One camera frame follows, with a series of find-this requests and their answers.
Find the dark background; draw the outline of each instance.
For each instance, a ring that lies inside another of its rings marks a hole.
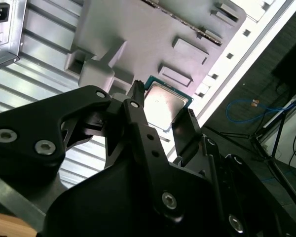
[[[260,100],[260,103],[271,107],[281,107],[285,105],[289,99],[290,87],[286,84],[281,84],[282,81],[274,76],[273,71],[295,45],[296,13],[262,53],[259,59],[247,71],[205,125],[220,132],[252,134],[256,130],[260,120],[244,124],[235,124],[228,121],[225,115],[225,110],[231,101],[235,99],[256,99]],[[251,107],[241,103],[231,106],[229,110],[229,114],[234,120],[250,119],[263,114],[263,112],[264,109],[262,108]],[[267,115],[263,120],[262,125],[267,123],[273,115],[274,114]],[[233,145],[211,131],[204,128],[203,132],[217,142],[222,155],[226,156],[228,154],[236,154],[241,156],[263,181],[266,187],[274,194],[282,206],[296,220],[295,205],[281,185],[275,179],[272,179],[272,175],[263,162],[253,161],[255,159],[254,155]],[[247,140],[236,140],[242,145],[253,149]],[[287,165],[281,162],[278,163],[283,172],[288,171]],[[286,177],[296,189],[296,177],[291,173],[288,173]]]

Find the silver bolt head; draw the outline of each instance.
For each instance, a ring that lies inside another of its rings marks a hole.
[[[212,139],[208,138],[207,141],[208,141],[208,143],[211,144],[212,146],[215,145],[215,142],[214,142]]]
[[[133,107],[135,107],[135,108],[139,108],[139,105],[138,105],[137,103],[135,103],[135,102],[130,102],[130,104],[131,104]]]
[[[0,129],[0,143],[14,142],[17,138],[18,135],[11,129]]]
[[[164,193],[162,195],[162,201],[163,201],[163,204],[171,210],[174,210],[177,208],[177,200],[171,193]]]
[[[56,146],[51,141],[40,140],[35,144],[35,151],[44,156],[50,156],[56,151]]]
[[[105,94],[100,91],[97,92],[97,96],[99,96],[100,98],[105,98]]]
[[[233,215],[229,215],[229,223],[231,224],[231,226],[234,228],[234,230],[240,234],[243,233],[243,226],[241,224],[241,222],[238,220],[238,218],[236,218]]]

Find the blue cable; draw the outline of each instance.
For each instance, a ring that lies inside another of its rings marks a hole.
[[[285,172],[284,173],[284,175],[286,175],[286,174],[289,174],[289,173],[291,173],[292,171],[290,170],[290,171],[287,171],[287,172]],[[261,180],[261,182],[266,182],[266,181],[271,181],[271,180],[274,180],[275,178],[269,178],[269,179],[260,179]]]
[[[246,123],[246,122],[252,122],[252,121],[255,121],[255,120],[257,120],[257,119],[259,119],[259,118],[261,118],[261,117],[263,117],[263,116],[265,116],[265,115],[267,115],[267,114],[274,113],[274,112],[279,112],[279,111],[289,110],[289,109],[291,109],[292,107],[296,106],[296,104],[291,104],[291,105],[289,105],[287,108],[283,108],[283,107],[280,107],[280,108],[269,108],[269,107],[267,107],[267,106],[264,105],[264,104],[260,104],[260,103],[258,103],[258,104],[257,104],[258,107],[262,107],[262,108],[264,108],[264,109],[266,109],[266,110],[269,110],[269,111],[266,112],[266,113],[264,113],[264,114],[258,115],[258,116],[254,117],[254,118],[251,118],[251,119],[241,120],[241,121],[236,121],[236,120],[233,120],[233,119],[231,119],[231,118],[229,117],[228,111],[229,111],[229,108],[230,108],[230,106],[231,106],[232,104],[234,104],[234,103],[238,103],[238,102],[250,102],[250,103],[254,103],[253,100],[248,100],[248,99],[237,99],[237,100],[231,101],[231,102],[227,105],[227,107],[226,107],[226,117],[227,117],[227,119],[228,119],[230,122],[233,122],[233,123]]]

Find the corrugated metal panel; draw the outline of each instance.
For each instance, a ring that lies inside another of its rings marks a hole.
[[[0,112],[78,88],[64,64],[80,12],[81,5],[70,0],[28,0],[21,60],[0,70]],[[104,143],[95,137],[67,152],[60,169],[67,187],[104,168]]]

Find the wooden surface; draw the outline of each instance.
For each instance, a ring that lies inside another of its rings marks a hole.
[[[0,237],[35,237],[29,225],[18,218],[0,214]]]

